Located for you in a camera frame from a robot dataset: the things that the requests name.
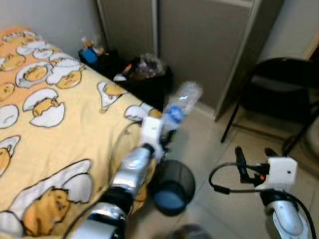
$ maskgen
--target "yellow bedsheet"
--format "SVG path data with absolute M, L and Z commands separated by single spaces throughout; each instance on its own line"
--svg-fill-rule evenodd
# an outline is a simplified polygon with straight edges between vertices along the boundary
M 133 124 L 110 162 L 125 126 L 157 113 L 38 34 L 1 31 L 0 231 L 62 235 L 137 146 Z

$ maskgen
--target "gray wall panel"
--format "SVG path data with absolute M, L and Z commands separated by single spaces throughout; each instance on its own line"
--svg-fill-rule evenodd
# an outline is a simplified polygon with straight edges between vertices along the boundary
M 153 52 L 151 0 L 100 0 L 108 44 L 131 59 Z
M 197 81 L 202 101 L 218 104 L 240 46 L 250 7 L 217 0 L 160 0 L 160 53 L 176 84 Z

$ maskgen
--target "bottle label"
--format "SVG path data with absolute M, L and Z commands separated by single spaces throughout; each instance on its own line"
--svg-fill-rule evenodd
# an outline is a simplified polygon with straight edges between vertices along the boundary
M 184 111 L 177 105 L 172 105 L 165 113 L 168 114 L 169 117 L 177 124 L 180 124 L 185 116 Z

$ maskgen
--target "plastic bottle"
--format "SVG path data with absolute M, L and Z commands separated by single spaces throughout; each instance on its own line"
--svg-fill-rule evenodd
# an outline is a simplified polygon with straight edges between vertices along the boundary
M 180 86 L 164 110 L 162 116 L 164 134 L 179 128 L 184 118 L 193 110 L 202 93 L 202 87 L 195 82 L 185 82 Z

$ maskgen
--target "cartoon egg print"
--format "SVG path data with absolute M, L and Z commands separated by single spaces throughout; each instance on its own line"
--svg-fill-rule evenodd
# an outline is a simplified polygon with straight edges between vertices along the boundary
M 20 136 L 12 136 L 0 142 L 0 177 L 8 168 Z
M 2 37 L 2 40 L 7 43 L 18 43 L 21 45 L 26 45 L 29 42 L 37 41 L 42 39 L 42 37 L 31 31 L 19 31 L 12 32 Z
M 0 231 L 17 237 L 50 235 L 72 205 L 90 201 L 90 168 L 91 161 L 84 159 L 22 190 L 10 207 L 0 212 Z
M 123 94 L 127 93 L 127 91 L 122 87 L 113 83 L 106 83 L 104 81 L 99 82 L 97 88 L 101 96 L 102 112 L 107 111 L 111 104 L 113 104 Z
M 52 54 L 49 61 L 55 67 L 75 67 L 80 64 L 79 61 L 63 52 Z
M 151 116 L 158 119 L 162 117 L 162 113 L 159 110 L 145 103 L 142 103 L 139 106 L 129 106 L 124 115 L 126 118 L 133 121 L 142 121 L 146 116 Z
M 25 57 L 20 55 L 9 54 L 0 58 L 0 71 L 12 71 L 25 62 Z
M 4 83 L 0 85 L 0 102 L 10 97 L 15 90 L 15 85 L 12 83 Z
M 21 88 L 31 88 L 45 82 L 46 78 L 52 74 L 52 68 L 53 66 L 46 61 L 27 65 L 16 75 L 15 83 Z
M 34 92 L 26 98 L 23 111 L 32 111 L 33 119 L 30 123 L 38 127 L 54 127 L 64 118 L 64 103 L 58 102 L 55 90 L 45 88 Z
M 14 125 L 19 117 L 18 107 L 15 105 L 6 105 L 0 107 L 0 129 L 8 128 Z
M 46 80 L 47 84 L 69 89 L 81 82 L 83 66 L 80 62 L 64 53 L 55 53 L 49 60 L 54 64 L 54 68 L 52 75 Z
M 32 41 L 25 45 L 19 46 L 16 49 L 16 52 L 23 56 L 33 54 L 34 58 L 42 60 L 48 58 L 56 50 L 58 49 L 55 46 L 45 41 Z

